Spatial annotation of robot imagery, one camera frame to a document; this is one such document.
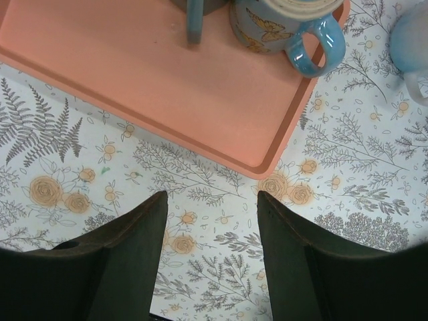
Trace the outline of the blue floral mug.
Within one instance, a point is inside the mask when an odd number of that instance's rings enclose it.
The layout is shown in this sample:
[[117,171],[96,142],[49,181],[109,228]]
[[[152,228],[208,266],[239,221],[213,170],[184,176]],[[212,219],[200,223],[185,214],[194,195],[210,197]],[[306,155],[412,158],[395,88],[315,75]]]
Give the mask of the blue floral mug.
[[[344,59],[346,44],[342,28],[333,17],[342,1],[232,1],[229,21],[237,39],[257,54],[284,51],[300,74],[317,78]],[[308,55],[303,35],[316,37],[325,62],[317,66]]]

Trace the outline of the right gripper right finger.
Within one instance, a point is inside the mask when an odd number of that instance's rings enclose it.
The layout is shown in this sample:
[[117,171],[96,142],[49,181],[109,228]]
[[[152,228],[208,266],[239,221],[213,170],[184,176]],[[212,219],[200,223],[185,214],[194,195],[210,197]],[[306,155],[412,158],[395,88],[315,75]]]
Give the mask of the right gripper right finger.
[[335,235],[269,193],[257,220],[274,320],[426,320],[427,244],[390,253]]

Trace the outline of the blue-grey mug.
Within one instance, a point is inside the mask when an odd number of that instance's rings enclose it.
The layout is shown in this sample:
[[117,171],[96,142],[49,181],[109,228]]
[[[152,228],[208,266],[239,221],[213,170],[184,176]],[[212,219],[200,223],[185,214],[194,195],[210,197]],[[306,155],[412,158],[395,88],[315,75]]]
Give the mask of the blue-grey mug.
[[203,17],[226,6],[228,0],[171,0],[186,13],[187,43],[199,45],[203,30]]

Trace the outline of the white blue mug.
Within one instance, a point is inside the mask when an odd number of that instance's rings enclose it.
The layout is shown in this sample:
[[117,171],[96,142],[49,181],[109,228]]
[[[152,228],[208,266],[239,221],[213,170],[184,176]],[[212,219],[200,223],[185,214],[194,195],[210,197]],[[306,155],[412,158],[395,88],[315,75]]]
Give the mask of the white blue mug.
[[392,61],[401,71],[410,97],[426,106],[427,97],[418,80],[427,75],[427,2],[422,1],[406,11],[395,24],[390,38]]

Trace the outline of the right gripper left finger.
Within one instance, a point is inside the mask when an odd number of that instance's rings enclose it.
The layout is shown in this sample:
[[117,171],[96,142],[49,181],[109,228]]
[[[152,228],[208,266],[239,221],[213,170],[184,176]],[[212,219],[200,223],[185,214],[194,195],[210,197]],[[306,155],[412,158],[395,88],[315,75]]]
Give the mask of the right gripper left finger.
[[167,193],[53,249],[1,250],[2,320],[154,320]]

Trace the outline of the floral table mat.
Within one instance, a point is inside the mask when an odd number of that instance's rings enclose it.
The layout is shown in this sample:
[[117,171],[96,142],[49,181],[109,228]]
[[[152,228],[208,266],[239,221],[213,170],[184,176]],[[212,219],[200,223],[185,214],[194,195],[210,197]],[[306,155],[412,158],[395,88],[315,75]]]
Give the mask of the floral table mat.
[[50,249],[169,194],[151,311],[270,320],[257,226],[267,191],[384,251],[427,240],[427,109],[388,53],[414,1],[352,1],[347,53],[316,84],[274,172],[257,181],[1,66],[1,246]]

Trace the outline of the pink tray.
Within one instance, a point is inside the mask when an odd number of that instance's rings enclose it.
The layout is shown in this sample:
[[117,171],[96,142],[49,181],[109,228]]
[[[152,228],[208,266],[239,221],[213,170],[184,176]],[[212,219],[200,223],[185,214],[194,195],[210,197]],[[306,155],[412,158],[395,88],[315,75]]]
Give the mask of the pink tray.
[[227,8],[189,48],[169,1],[2,1],[1,61],[253,179],[274,170],[316,85],[284,54],[244,48]]

